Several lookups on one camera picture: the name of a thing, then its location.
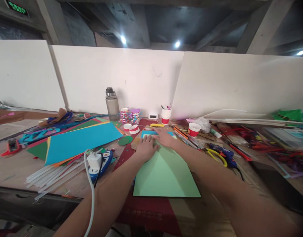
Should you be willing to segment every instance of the water bottle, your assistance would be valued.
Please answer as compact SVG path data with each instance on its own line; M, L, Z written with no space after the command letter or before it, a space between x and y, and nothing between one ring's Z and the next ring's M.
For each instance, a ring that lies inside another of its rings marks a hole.
M120 112L119 109L119 101L118 97L115 94L115 91L113 91L112 87L108 87L105 91L106 97L106 107L108 108L108 114L109 119L111 121L119 121L120 118L118 116L118 113Z

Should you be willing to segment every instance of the green exit sign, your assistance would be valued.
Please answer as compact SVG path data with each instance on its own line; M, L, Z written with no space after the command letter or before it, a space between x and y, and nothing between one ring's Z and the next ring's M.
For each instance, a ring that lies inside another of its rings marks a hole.
M8 0L6 0L6 3L7 3L7 6L10 9L13 9L13 10L15 10L17 12L20 12L20 13L26 15L26 16L29 16L28 11L26 9L24 9L23 7L21 7L21 6L17 5L17 4L14 4L13 2L8 1Z

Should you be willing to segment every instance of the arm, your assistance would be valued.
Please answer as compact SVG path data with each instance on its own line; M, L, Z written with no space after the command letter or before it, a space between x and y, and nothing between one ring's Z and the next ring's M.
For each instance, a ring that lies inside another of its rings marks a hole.
M95 188L95 212L89 237L101 237L108 233L124 205L137 172L159 148L153 147L153 142L151 136L141 139L136 153ZM90 212L91 195L88 195L61 225L54 237L83 237L88 228Z
M269 198L259 196L246 182L207 154L155 129L162 145L171 147L222 204L238 237L295 236L298 228L287 214Z

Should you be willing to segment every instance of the glue stick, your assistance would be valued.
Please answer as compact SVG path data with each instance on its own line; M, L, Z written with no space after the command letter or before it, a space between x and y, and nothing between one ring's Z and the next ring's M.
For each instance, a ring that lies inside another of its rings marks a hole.
M211 128L210 132L217 138L221 138L221 134L214 129Z

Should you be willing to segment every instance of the plug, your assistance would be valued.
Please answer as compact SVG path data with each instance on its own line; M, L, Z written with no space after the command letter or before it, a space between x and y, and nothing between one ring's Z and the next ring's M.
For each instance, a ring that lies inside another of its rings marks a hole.
M100 170L101 166L101 155L95 152L90 152L90 154L87 157L87 161L90 165L90 168L93 170Z

